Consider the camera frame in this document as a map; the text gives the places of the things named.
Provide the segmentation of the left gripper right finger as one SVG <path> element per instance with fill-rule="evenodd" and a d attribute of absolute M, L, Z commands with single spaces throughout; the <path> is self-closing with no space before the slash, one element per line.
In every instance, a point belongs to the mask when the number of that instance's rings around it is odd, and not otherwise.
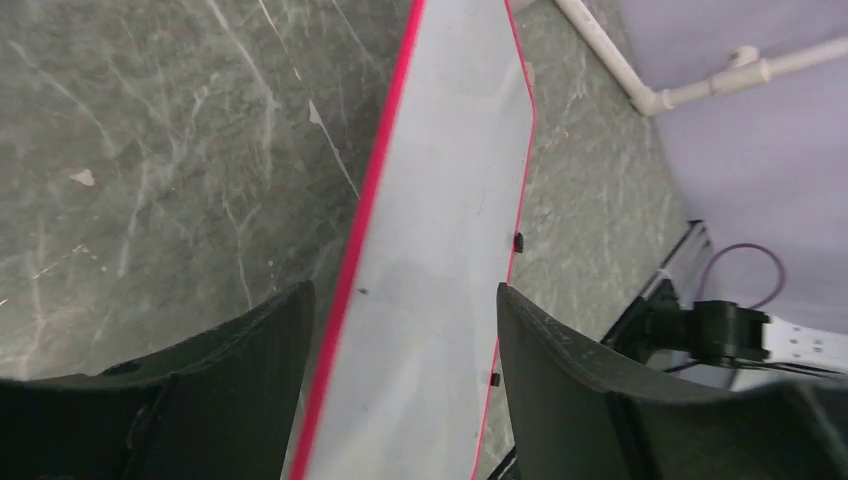
<path fill-rule="evenodd" d="M 517 479 L 843 479 L 845 378 L 743 392 L 654 370 L 497 292 Z"/>

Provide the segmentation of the red framed whiteboard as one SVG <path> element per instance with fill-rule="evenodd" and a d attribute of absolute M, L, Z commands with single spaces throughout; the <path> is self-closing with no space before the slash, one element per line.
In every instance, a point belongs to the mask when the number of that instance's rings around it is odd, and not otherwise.
<path fill-rule="evenodd" d="M 510 5 L 413 2 L 291 478 L 475 475 L 534 127 Z"/>

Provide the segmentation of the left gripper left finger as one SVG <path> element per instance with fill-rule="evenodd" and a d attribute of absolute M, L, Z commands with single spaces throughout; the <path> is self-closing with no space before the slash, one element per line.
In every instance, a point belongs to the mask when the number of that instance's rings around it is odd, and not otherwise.
<path fill-rule="evenodd" d="M 97 375 L 1 383 L 5 479 L 277 479 L 314 325 L 297 283 Z"/>

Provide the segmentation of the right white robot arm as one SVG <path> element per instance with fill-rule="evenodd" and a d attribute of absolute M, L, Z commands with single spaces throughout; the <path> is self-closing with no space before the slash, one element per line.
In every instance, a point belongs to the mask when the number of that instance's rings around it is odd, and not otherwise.
<path fill-rule="evenodd" d="M 809 376 L 847 373 L 847 337 L 800 326 L 727 301 L 701 301 L 688 309 L 650 303 L 638 329 L 644 347 L 681 352 L 695 365 L 774 370 Z"/>

